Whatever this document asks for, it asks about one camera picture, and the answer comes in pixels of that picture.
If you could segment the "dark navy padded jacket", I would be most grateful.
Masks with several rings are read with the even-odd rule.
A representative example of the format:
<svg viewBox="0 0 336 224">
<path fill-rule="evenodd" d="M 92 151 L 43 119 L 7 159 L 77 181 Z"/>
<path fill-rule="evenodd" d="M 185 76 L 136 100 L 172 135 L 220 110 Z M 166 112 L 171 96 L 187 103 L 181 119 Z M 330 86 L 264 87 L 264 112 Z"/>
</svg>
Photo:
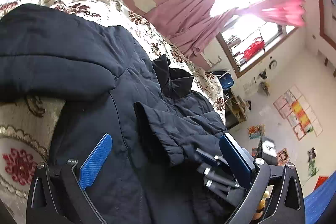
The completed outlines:
<svg viewBox="0 0 336 224">
<path fill-rule="evenodd" d="M 50 165 L 112 151 L 88 196 L 107 223 L 224 223 L 234 206 L 207 189 L 201 149 L 221 155 L 227 129 L 193 76 L 154 61 L 122 26 L 21 5 L 1 19 L 1 100 L 65 100 Z"/>
</svg>

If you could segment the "cluttered wooden side table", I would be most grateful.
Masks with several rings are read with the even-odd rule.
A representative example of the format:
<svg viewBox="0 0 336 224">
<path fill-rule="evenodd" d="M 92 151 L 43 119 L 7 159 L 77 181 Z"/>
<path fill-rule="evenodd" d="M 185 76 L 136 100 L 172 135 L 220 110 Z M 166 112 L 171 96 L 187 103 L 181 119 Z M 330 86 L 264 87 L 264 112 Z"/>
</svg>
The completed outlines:
<svg viewBox="0 0 336 224">
<path fill-rule="evenodd" d="M 247 121 L 247 111 L 249 109 L 245 101 L 240 96 L 236 96 L 232 89 L 227 89 L 225 92 L 226 127 L 231 129 Z"/>
</svg>

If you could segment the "blue backpack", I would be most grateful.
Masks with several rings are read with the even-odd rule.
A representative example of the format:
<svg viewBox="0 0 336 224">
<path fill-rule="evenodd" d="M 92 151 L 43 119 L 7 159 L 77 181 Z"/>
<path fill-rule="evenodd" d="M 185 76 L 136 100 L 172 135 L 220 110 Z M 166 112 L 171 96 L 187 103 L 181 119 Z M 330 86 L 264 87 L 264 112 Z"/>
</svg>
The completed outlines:
<svg viewBox="0 0 336 224">
<path fill-rule="evenodd" d="M 230 89 L 234 85 L 234 80 L 229 71 L 214 71 L 210 73 L 215 75 L 223 89 Z"/>
</svg>

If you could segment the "floral white red bedspread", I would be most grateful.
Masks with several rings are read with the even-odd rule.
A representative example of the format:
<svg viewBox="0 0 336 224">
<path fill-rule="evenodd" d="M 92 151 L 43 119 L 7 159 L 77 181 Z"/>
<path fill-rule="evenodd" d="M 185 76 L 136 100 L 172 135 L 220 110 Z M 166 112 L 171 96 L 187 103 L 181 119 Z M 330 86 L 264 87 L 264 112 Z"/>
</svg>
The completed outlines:
<svg viewBox="0 0 336 224">
<path fill-rule="evenodd" d="M 1 15 L 27 3 L 64 11 L 103 26 L 125 27 L 151 60 L 166 55 L 171 67 L 191 73 L 194 76 L 192 89 L 205 96 L 221 117 L 225 116 L 219 80 L 187 60 L 152 24 L 131 11 L 122 0 L 1 0 Z M 22 152 L 34 162 L 47 160 L 63 106 L 63 100 L 38 97 L 1 103 L 1 201 L 15 223 L 25 223 L 30 182 L 23 173 L 11 174 L 14 161 L 10 153 Z"/>
</svg>

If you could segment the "red garment outside window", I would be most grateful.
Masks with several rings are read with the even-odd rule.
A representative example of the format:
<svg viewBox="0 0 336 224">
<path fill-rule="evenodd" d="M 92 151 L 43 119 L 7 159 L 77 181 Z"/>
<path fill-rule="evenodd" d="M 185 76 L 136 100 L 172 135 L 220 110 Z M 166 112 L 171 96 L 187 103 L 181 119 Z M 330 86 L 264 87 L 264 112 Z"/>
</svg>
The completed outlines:
<svg viewBox="0 0 336 224">
<path fill-rule="evenodd" d="M 258 53 L 265 46 L 265 42 L 262 37 L 257 37 L 253 40 L 253 43 L 248 46 L 248 48 L 244 51 L 244 59 L 249 60 L 256 53 Z"/>
</svg>

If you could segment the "pink window curtain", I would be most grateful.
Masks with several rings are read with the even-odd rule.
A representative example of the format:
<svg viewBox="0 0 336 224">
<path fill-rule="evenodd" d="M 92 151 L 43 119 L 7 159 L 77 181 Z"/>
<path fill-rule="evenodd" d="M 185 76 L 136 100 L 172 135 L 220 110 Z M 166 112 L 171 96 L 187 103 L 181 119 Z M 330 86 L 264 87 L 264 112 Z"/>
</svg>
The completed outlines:
<svg viewBox="0 0 336 224">
<path fill-rule="evenodd" d="M 144 17 L 187 58 L 197 56 L 234 16 L 304 25 L 304 0 L 168 0 Z"/>
</svg>

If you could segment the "colourful wall poster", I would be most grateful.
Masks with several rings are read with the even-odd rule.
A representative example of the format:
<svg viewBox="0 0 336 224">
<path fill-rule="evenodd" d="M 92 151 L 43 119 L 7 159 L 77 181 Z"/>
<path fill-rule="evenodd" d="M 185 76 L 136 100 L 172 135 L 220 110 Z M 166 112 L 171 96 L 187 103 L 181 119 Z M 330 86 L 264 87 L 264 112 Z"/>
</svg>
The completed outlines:
<svg viewBox="0 0 336 224">
<path fill-rule="evenodd" d="M 280 95 L 273 105 L 281 118 L 289 123 L 298 141 L 307 134 L 318 137 L 323 132 L 313 108 L 295 85 Z"/>
</svg>

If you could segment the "round wall clock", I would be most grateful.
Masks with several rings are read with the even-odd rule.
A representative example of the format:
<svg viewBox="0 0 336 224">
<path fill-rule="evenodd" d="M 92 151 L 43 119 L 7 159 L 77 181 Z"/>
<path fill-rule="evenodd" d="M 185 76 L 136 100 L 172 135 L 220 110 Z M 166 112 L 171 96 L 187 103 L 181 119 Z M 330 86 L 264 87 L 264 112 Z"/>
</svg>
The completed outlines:
<svg viewBox="0 0 336 224">
<path fill-rule="evenodd" d="M 269 69 L 273 70 L 277 67 L 277 61 L 276 60 L 272 60 L 269 64 Z"/>
</svg>

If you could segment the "brown wooden window frame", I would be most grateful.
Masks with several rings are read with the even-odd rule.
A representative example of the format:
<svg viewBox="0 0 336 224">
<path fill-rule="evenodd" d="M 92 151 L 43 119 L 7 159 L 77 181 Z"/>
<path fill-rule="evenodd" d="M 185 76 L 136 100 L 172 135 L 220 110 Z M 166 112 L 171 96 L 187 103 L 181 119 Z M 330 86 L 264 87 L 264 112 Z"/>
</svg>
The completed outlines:
<svg viewBox="0 0 336 224">
<path fill-rule="evenodd" d="M 266 58 L 297 28 L 264 22 L 258 27 L 248 29 L 242 36 L 239 36 L 238 32 L 242 30 L 242 27 L 238 27 L 234 23 L 232 27 L 222 30 L 216 36 L 218 44 L 226 54 L 230 66 L 238 78 Z M 264 39 L 264 47 L 254 51 L 250 58 L 246 59 L 243 52 L 259 37 Z"/>
</svg>

